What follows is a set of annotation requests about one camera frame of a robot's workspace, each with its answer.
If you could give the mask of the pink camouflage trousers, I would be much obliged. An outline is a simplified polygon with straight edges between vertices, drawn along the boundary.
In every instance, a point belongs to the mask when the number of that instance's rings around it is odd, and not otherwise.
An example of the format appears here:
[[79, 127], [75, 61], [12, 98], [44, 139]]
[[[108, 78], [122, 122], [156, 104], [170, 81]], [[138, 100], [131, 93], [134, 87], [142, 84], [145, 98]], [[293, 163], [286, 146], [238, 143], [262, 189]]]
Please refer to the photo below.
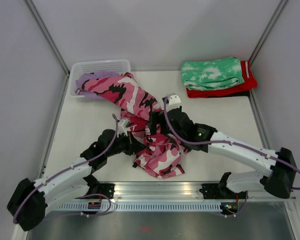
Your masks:
[[89, 79], [81, 89], [119, 106], [120, 117], [130, 120], [129, 133], [147, 147], [135, 155], [133, 167], [140, 167], [158, 179], [184, 174], [180, 162], [190, 150], [171, 133], [160, 134], [158, 130], [150, 135], [150, 114], [162, 109], [157, 99], [139, 86], [132, 73]]

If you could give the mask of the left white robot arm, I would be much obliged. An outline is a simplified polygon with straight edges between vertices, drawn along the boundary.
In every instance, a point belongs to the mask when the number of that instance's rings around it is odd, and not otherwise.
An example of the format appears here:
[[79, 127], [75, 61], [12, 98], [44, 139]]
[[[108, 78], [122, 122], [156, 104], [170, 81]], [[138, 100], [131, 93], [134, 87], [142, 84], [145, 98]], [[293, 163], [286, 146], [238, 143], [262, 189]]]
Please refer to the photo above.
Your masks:
[[99, 193], [99, 181], [93, 173], [104, 167], [109, 157], [121, 153], [136, 155], [145, 148], [131, 133], [124, 135], [113, 129], [104, 130], [71, 166], [52, 176], [36, 180], [25, 178], [18, 183], [7, 204], [13, 223], [30, 231], [63, 203], [84, 196], [95, 198]]

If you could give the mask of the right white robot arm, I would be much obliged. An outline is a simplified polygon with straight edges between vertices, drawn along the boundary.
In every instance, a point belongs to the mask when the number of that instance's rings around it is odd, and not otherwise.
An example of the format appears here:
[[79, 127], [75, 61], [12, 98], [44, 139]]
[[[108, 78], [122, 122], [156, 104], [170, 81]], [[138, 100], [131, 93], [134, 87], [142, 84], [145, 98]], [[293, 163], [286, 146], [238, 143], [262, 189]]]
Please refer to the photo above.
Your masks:
[[212, 126], [193, 123], [180, 107], [167, 113], [152, 112], [148, 126], [151, 134], [159, 126], [162, 134], [176, 137], [186, 150], [220, 155], [252, 168], [249, 172], [222, 175], [217, 190], [223, 198], [231, 199], [247, 191], [259, 190], [280, 199], [288, 199], [291, 195], [296, 163], [289, 149], [282, 147], [275, 151], [247, 145]]

